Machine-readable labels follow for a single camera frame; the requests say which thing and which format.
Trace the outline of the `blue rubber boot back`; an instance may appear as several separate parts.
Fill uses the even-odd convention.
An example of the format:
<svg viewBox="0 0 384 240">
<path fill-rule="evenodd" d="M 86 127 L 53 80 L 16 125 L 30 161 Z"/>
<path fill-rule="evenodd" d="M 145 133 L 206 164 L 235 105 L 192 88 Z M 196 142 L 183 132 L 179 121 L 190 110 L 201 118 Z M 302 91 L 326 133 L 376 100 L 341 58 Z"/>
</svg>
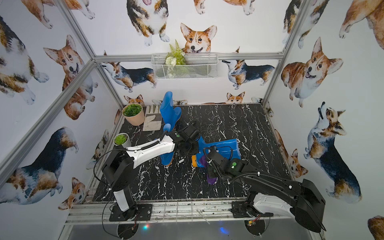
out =
<svg viewBox="0 0 384 240">
<path fill-rule="evenodd" d="M 203 137 L 200 137 L 198 140 L 199 151 L 196 155 L 192 156 L 192 166 L 203 168 L 203 164 L 201 163 L 201 159 L 204 156 L 203 148 L 216 146 L 217 152 L 221 154 L 223 157 L 229 159 L 241 159 L 241 153 L 238 145 L 237 139 L 225 140 L 221 142 L 215 143 L 206 143 Z"/>
</svg>

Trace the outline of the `blue rubber boot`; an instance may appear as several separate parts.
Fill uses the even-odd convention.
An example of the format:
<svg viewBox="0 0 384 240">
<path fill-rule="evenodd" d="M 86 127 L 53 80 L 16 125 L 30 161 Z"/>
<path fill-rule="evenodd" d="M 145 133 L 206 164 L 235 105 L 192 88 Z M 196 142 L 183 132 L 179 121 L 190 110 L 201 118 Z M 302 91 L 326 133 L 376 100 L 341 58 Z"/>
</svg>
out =
<svg viewBox="0 0 384 240">
<path fill-rule="evenodd" d="M 163 134 L 161 136 L 161 146 L 165 147 L 164 153 L 161 155 L 161 162 L 164 166 L 169 166 L 172 163 L 174 156 L 175 143 L 172 139 L 171 124 L 165 124 L 163 127 Z"/>
<path fill-rule="evenodd" d="M 160 112 L 165 123 L 163 131 L 171 132 L 182 115 L 182 109 L 180 107 L 174 108 L 173 93 L 171 91 L 165 93 Z"/>
<path fill-rule="evenodd" d="M 204 156 L 203 148 L 216 146 L 217 152 L 221 154 L 223 157 L 229 159 L 241 159 L 241 153 L 238 145 L 237 139 L 225 140 L 221 142 L 215 143 L 206 143 L 203 137 L 200 137 L 198 140 L 199 151 L 196 155 L 192 156 L 192 166 L 203 168 L 203 164 L 201 163 L 201 159 Z"/>
</svg>

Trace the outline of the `purple cloth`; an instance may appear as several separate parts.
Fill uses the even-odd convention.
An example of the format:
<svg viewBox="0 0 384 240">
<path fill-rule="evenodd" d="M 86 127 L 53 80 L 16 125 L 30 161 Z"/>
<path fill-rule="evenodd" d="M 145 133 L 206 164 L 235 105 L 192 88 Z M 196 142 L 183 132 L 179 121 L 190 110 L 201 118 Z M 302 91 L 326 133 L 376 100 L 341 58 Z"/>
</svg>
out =
<svg viewBox="0 0 384 240">
<path fill-rule="evenodd" d="M 217 180 L 218 180 L 218 177 L 215 173 L 215 169 L 214 167 L 212 167 L 208 162 L 207 162 L 207 159 L 205 156 L 202 156 L 199 160 L 200 164 L 202 164 L 204 166 L 204 168 L 206 168 L 207 170 L 207 182 L 210 184 L 210 185 L 215 185 Z"/>
</svg>

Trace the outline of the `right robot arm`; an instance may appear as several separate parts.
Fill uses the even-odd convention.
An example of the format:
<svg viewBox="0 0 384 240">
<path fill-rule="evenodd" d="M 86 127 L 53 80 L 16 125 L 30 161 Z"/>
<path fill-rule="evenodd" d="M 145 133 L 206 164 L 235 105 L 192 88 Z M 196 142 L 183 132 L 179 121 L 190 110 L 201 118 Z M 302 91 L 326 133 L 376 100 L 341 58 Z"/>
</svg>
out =
<svg viewBox="0 0 384 240">
<path fill-rule="evenodd" d="M 204 148 L 208 175 L 227 185 L 244 184 L 250 188 L 244 202 L 233 204 L 234 218 L 290 217 L 309 231 L 326 228 L 323 216 L 326 201 L 315 184 L 287 180 L 263 172 L 241 159 L 227 159 L 215 147 Z"/>
</svg>

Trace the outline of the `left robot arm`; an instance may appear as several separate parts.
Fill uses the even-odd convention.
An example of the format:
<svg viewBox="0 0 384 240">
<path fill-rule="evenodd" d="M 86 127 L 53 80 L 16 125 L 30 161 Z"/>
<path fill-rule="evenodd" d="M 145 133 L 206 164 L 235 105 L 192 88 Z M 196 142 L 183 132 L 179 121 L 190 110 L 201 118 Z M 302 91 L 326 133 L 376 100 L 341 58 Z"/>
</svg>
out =
<svg viewBox="0 0 384 240">
<path fill-rule="evenodd" d="M 173 161 L 175 152 L 180 156 L 192 156 L 199 152 L 200 131 L 195 127 L 196 121 L 178 131 L 164 131 L 160 138 L 134 147 L 117 147 L 122 153 L 120 158 L 111 157 L 102 167 L 103 175 L 113 191 L 120 210 L 125 213 L 136 204 L 130 184 L 138 173 L 137 168 L 145 162 L 164 156 L 165 165 Z"/>
</svg>

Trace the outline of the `pink ribbed plant pot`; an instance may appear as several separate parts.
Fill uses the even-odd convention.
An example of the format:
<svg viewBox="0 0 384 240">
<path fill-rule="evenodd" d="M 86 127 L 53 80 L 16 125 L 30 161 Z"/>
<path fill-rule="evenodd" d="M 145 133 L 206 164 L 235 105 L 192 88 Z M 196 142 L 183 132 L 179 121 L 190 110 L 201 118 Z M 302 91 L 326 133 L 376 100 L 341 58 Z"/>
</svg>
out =
<svg viewBox="0 0 384 240">
<path fill-rule="evenodd" d="M 129 104 L 122 110 L 125 119 L 133 126 L 139 126 L 145 121 L 143 106 L 140 104 Z"/>
</svg>

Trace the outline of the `green plant in pink pot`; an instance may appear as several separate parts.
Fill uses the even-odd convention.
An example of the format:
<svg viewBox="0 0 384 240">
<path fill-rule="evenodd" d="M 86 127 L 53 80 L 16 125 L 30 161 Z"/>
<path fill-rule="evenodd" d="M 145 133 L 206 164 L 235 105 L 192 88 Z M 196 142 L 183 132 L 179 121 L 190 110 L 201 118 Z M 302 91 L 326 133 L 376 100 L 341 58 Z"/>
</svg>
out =
<svg viewBox="0 0 384 240">
<path fill-rule="evenodd" d="M 142 111 L 143 107 L 140 104 L 130 104 L 123 109 L 125 117 L 134 117 Z"/>
</svg>

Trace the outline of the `small white plant pot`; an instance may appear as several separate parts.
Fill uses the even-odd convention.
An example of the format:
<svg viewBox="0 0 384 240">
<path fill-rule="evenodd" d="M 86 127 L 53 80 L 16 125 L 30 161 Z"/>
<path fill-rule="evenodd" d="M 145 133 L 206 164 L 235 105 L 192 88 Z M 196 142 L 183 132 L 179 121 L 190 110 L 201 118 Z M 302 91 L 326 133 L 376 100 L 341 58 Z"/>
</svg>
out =
<svg viewBox="0 0 384 240">
<path fill-rule="evenodd" d="M 126 133 L 117 134 L 113 139 L 113 143 L 115 146 L 121 146 L 125 149 L 132 146 L 130 137 Z"/>
</svg>

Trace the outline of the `green moss in white pot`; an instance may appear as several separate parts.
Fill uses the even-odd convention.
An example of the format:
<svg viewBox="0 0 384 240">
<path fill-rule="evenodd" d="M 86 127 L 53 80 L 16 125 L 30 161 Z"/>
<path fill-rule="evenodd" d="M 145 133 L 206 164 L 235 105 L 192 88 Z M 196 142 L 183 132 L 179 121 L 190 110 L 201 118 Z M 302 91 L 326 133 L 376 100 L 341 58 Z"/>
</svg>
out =
<svg viewBox="0 0 384 240">
<path fill-rule="evenodd" d="M 116 135 L 114 138 L 114 144 L 116 146 L 123 145 L 127 142 L 128 137 L 125 134 Z"/>
</svg>

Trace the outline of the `fern with white flower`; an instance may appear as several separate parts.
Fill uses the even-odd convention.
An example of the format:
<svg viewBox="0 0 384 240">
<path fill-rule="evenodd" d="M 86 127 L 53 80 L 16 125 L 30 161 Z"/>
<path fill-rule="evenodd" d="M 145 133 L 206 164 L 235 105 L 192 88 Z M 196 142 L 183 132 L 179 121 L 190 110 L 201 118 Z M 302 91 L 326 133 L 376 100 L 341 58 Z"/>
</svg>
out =
<svg viewBox="0 0 384 240">
<path fill-rule="evenodd" d="M 169 78 L 179 78 L 187 73 L 185 53 L 180 45 L 175 41 L 175 45 L 170 44 L 171 51 L 168 53 L 165 65 L 167 66 L 167 75 Z"/>
</svg>

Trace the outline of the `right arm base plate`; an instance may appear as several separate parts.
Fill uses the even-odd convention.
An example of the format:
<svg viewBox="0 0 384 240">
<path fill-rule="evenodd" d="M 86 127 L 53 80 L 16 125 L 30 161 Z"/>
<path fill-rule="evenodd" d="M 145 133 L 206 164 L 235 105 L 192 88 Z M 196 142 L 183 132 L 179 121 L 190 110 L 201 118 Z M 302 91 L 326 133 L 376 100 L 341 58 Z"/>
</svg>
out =
<svg viewBox="0 0 384 240">
<path fill-rule="evenodd" d="M 273 217 L 273 213 L 261 213 L 254 206 L 254 202 L 232 202 L 230 212 L 233 214 L 233 217 L 236 218 L 257 218 L 257 217 Z"/>
</svg>

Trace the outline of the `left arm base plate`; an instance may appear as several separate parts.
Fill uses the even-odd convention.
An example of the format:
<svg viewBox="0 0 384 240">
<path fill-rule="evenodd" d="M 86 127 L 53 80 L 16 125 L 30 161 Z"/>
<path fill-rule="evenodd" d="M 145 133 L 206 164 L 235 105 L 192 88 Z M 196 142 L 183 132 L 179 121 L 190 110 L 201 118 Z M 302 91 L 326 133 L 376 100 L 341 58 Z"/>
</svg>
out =
<svg viewBox="0 0 384 240">
<path fill-rule="evenodd" d="M 152 215 L 152 204 L 136 204 L 125 212 L 114 205 L 109 218 L 110 222 L 149 221 Z"/>
</svg>

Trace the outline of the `aluminium front rail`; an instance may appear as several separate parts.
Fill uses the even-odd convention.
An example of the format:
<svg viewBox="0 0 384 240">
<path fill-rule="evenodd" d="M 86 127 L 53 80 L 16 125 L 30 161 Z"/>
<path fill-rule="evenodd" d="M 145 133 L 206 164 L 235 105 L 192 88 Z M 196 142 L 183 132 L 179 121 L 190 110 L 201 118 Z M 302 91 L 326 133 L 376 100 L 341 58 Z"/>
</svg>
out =
<svg viewBox="0 0 384 240">
<path fill-rule="evenodd" d="M 140 217 L 125 219 L 113 211 L 114 202 L 95 202 L 75 205 L 65 222 L 71 225 L 110 225 L 110 224 L 163 224 L 232 221 L 231 209 L 235 202 L 246 198 L 189 199 L 137 202 Z"/>
</svg>

